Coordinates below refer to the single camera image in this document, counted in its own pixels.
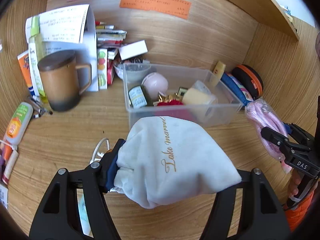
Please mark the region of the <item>person's right hand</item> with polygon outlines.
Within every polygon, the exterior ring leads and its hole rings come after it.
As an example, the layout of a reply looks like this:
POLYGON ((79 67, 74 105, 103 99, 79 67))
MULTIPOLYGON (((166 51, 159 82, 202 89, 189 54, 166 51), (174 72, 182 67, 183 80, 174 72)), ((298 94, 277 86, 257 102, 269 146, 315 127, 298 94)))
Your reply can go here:
POLYGON ((298 171, 292 170, 291 178, 287 187, 287 195, 289 198, 299 193, 298 186, 300 185, 301 181, 302 181, 302 178, 299 175, 298 171))

